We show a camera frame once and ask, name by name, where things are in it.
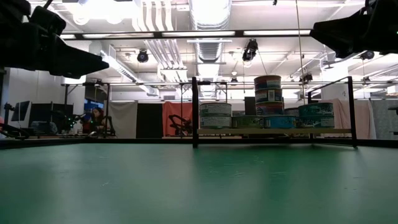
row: red object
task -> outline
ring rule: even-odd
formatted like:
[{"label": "red object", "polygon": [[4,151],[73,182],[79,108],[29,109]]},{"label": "red object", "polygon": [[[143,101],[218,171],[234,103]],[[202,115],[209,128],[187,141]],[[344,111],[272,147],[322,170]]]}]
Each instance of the red object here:
[{"label": "red object", "polygon": [[[166,102],[163,104],[163,136],[174,136],[175,128],[170,127],[172,121],[169,119],[169,115],[179,115],[181,116],[181,103],[171,103]],[[192,120],[192,103],[183,103],[182,104],[182,118],[186,120]],[[175,119],[175,122],[180,124],[179,119]]]}]

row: wire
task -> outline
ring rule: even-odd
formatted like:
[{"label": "wire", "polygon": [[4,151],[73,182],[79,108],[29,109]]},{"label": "wire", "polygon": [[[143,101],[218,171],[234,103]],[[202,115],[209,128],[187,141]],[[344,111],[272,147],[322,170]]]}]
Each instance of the wire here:
[{"label": "wire", "polygon": [[257,51],[258,51],[258,53],[259,53],[259,56],[260,56],[260,59],[261,59],[262,67],[264,68],[264,71],[266,71],[266,75],[268,75],[268,72],[267,72],[266,66],[264,65],[264,62],[262,61],[262,57],[261,57],[261,54],[260,54],[260,50],[259,50],[259,49],[257,49]]},{"label": "wire", "polygon": [[303,55],[302,50],[301,50],[301,34],[300,34],[300,18],[299,18],[299,4],[296,1],[296,13],[297,13],[297,28],[298,28],[298,46],[300,47],[300,64],[301,64],[301,73],[302,73],[302,81],[303,81],[303,103],[305,104],[305,88],[304,88],[304,69],[303,69]]},{"label": "wire", "polygon": [[52,0],[48,0],[46,3],[45,3],[45,5],[44,5],[44,7],[43,8],[48,8],[50,5],[51,5],[51,3],[52,3]]}]

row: ceiling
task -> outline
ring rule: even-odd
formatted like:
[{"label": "ceiling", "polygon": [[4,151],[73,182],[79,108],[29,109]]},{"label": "ceiling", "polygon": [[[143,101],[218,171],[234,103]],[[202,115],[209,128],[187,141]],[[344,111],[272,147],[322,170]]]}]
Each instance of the ceiling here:
[{"label": "ceiling", "polygon": [[[279,0],[276,6],[272,6],[272,1],[233,1],[231,10],[231,19],[229,28],[233,30],[251,30],[251,29],[298,29],[297,11],[295,1]],[[352,5],[340,6],[341,3],[348,2]],[[364,5],[364,1],[298,1],[300,29],[311,29],[315,22],[329,19],[339,19],[348,17],[358,11]],[[180,10],[188,6],[188,1],[172,1],[172,23],[175,30],[190,30],[189,11]],[[83,26],[76,25],[73,21],[73,15],[67,8],[54,1],[52,5],[55,11],[59,13],[68,25],[64,33],[68,32],[134,32],[131,25],[131,19],[125,18],[119,24],[113,25],[105,19],[91,19]],[[155,8],[153,8],[153,21],[155,21]],[[315,80],[321,80],[322,73],[320,61],[312,60],[317,55],[327,52],[328,58],[324,60],[334,60],[333,52],[323,44],[317,42],[311,37],[302,37],[300,40],[296,37],[267,37],[258,38],[260,55],[254,57],[251,67],[244,67],[241,57],[242,49],[248,42],[247,38],[233,38],[232,43],[225,43],[224,52],[221,61],[225,64],[220,65],[220,79],[228,79],[231,72],[237,72],[239,79],[245,77],[247,82],[254,77],[265,75],[266,73],[282,76],[282,80],[290,81],[295,78],[298,81],[300,73],[297,71],[301,64],[307,65],[307,72],[311,72]],[[130,70],[136,73],[156,73],[157,61],[150,54],[149,61],[139,63],[136,59],[139,49],[146,46],[143,40],[102,40],[103,48],[112,45],[117,51],[118,60],[124,62]],[[187,67],[188,77],[197,75],[195,49],[193,44],[188,44],[186,39],[177,39],[178,49],[182,56],[183,63]],[[397,64],[397,55],[378,55],[372,60],[362,61],[354,59],[349,61],[349,74],[353,75],[355,80],[360,80],[364,74],[382,70],[384,68]],[[395,73],[387,73],[378,78],[378,80],[388,80]],[[88,78],[117,78],[118,72],[108,69],[88,75]]]}]

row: computer monitor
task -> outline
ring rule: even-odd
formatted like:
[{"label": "computer monitor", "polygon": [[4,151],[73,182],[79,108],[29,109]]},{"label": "computer monitor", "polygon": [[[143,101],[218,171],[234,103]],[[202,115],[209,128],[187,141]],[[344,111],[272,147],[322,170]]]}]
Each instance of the computer monitor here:
[{"label": "computer monitor", "polygon": [[23,121],[27,113],[30,101],[20,102],[15,105],[11,121]]}]

